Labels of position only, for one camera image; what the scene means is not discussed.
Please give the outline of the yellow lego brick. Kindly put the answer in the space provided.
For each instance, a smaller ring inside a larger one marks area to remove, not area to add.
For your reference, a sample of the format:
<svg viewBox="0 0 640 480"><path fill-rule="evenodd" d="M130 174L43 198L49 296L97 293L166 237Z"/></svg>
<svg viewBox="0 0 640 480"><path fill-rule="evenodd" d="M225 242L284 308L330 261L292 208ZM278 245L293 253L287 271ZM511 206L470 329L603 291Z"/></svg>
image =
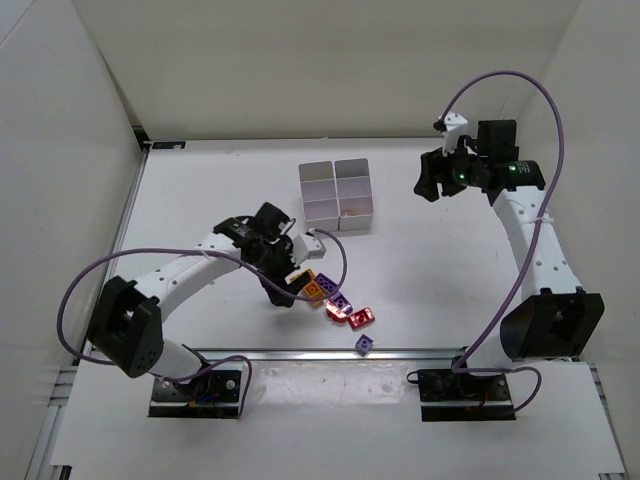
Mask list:
<svg viewBox="0 0 640 480"><path fill-rule="evenodd" d="M300 277L304 277L308 279L308 282L312 282L315 280L315 273L311 268L306 268L302 271L299 272L295 272L290 278L289 278L289 282L293 283L295 282L298 278Z"/></svg>

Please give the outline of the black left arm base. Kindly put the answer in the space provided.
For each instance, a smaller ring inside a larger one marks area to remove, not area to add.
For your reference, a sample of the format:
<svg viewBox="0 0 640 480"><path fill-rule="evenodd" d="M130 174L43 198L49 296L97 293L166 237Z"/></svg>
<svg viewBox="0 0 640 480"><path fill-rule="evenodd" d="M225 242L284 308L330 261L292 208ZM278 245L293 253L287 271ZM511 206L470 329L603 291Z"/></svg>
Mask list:
<svg viewBox="0 0 640 480"><path fill-rule="evenodd" d="M187 384L153 382L148 416L174 419L237 419L243 372L214 369Z"/></svg>

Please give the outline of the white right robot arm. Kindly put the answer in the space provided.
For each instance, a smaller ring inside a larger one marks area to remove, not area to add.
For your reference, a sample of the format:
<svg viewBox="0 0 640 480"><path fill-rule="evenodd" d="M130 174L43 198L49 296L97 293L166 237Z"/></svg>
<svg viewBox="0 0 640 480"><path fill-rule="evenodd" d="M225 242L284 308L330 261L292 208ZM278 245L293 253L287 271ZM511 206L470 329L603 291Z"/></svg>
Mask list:
<svg viewBox="0 0 640 480"><path fill-rule="evenodd" d="M551 189L536 162L520 159L516 122L482 121L471 137L467 120L450 113L434 127L443 144L422 154L415 194L429 202L467 188L485 194L509 240L521 297L517 306L500 307L496 325L464 350L454 372L493 376L531 361L579 356L604 302L568 264L545 204Z"/></svg>

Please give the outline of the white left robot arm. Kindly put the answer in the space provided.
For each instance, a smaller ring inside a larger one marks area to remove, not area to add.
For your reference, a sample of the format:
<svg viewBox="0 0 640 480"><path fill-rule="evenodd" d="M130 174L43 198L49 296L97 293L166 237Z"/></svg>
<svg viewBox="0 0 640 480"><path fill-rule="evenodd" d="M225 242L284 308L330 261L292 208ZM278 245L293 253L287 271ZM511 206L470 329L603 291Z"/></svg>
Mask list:
<svg viewBox="0 0 640 480"><path fill-rule="evenodd" d="M258 272L273 305L291 307L310 276L290 280L289 275L326 252L310 233L289 236L293 222L264 203L253 216L230 217L216 225L193 254L181 254L134 280L110 279L94 308L89 341L131 378L151 374L188 383L204 370L205 362L165 339L164 322L200 290L245 265Z"/></svg>

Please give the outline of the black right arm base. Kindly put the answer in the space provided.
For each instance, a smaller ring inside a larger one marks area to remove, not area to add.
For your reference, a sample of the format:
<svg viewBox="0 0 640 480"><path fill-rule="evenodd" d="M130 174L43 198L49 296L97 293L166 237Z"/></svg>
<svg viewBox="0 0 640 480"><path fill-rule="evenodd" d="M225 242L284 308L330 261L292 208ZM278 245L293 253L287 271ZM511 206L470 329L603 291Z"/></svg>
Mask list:
<svg viewBox="0 0 640 480"><path fill-rule="evenodd" d="M474 376L451 369L423 368L408 372L406 381L418 388L421 420L425 423L516 419L505 374Z"/></svg>

